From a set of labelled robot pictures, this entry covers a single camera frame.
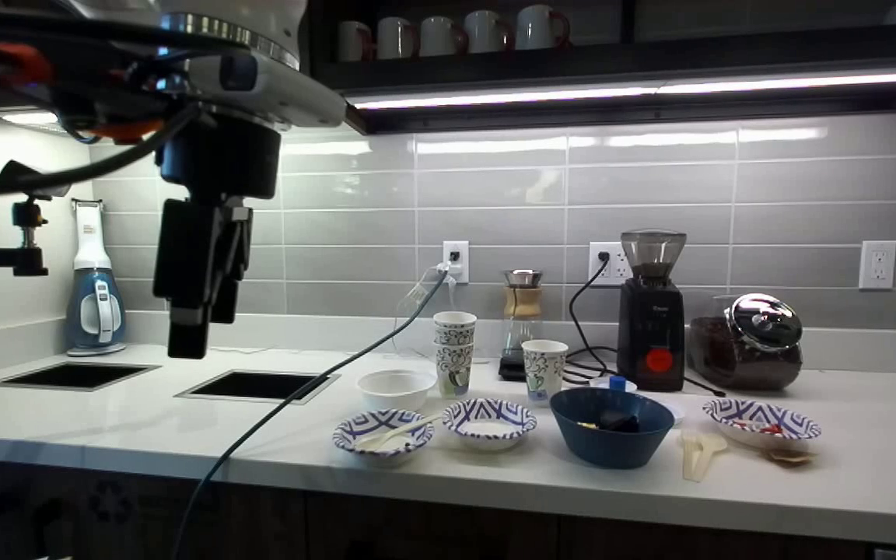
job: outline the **kitchen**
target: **kitchen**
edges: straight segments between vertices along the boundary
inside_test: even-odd
[[[3,144],[24,147],[31,164],[44,168],[106,151],[0,123]],[[856,349],[837,354],[809,346],[809,369],[896,369],[896,354],[878,349],[878,339],[896,349],[896,287],[856,287],[860,244],[896,241],[896,112],[394,136],[297,130],[283,141],[281,168],[276,199],[254,201],[243,317],[216,330],[216,349],[353,353],[387,334],[388,317],[407,314],[401,300],[438,262],[442,241],[458,237],[474,244],[460,308],[500,320],[500,271],[533,263],[545,271],[545,320],[568,330],[563,308],[584,280],[591,241],[615,241],[621,228],[674,228],[691,234],[674,271],[688,317],[766,289],[794,302],[821,339]],[[106,249],[131,308],[131,342],[162,346],[165,305],[150,297],[150,283],[160,201],[177,190],[150,161],[82,190],[106,199]],[[52,221],[44,228],[52,277],[13,280],[0,271],[0,335],[24,353],[0,354],[0,366],[58,349],[74,225],[63,201],[44,207]],[[0,201],[0,247],[13,244],[10,228],[10,205]],[[591,289],[579,308],[591,339],[614,334],[614,289]],[[358,334],[321,339],[286,326],[289,314],[321,320],[330,334],[333,322],[358,322]]]

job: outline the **upper cabinet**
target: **upper cabinet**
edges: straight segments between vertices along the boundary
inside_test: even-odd
[[[312,0],[364,130],[896,108],[896,0]]]

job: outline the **wall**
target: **wall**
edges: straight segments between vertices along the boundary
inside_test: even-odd
[[[567,317],[589,241],[630,228],[691,237],[674,280],[691,317],[747,289],[794,302],[809,326],[896,330],[896,289],[860,292],[860,244],[896,241],[896,115],[553,129],[500,135],[286,136],[281,194],[254,201],[252,314],[404,314],[438,244],[474,244],[460,305],[500,317],[505,268],[545,271]],[[131,308],[150,297],[162,186],[150,161],[97,179]],[[615,289],[579,305],[615,317]]]
[[[70,136],[13,129],[0,121],[0,168],[20,158],[38,170],[55,170],[87,161],[87,149]],[[0,199],[0,247],[20,247],[20,231],[13,228],[17,195]],[[51,277],[13,277],[0,268],[0,326],[55,320],[65,314],[71,287],[71,255],[74,255],[74,225],[71,205],[65,199],[44,201],[46,228],[38,231],[38,247],[44,249]]]

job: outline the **blue bowl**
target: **blue bowl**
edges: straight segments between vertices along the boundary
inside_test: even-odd
[[[645,467],[674,417],[660,401],[636,391],[607,390],[568,390],[551,399],[553,419],[567,439],[567,447],[596,467],[637,469]],[[636,423],[636,433],[602,428],[603,417],[621,417]]]

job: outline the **blue and white bowl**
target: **blue and white bowl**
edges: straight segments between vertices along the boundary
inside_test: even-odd
[[[433,423],[423,423],[411,433],[393,436],[380,446],[364,443],[378,433],[397,428],[404,423],[416,423],[416,413],[407,412],[366,412],[336,425],[333,446],[358,456],[364,467],[401,467],[411,461],[429,439],[435,436]]]
[[[821,425],[782,404],[750,399],[719,399],[702,404],[705,417],[735,443],[750,447],[797,447],[804,450],[821,436]]]
[[[475,450],[507,450],[538,425],[533,412],[497,399],[460,401],[442,423],[450,436]]]

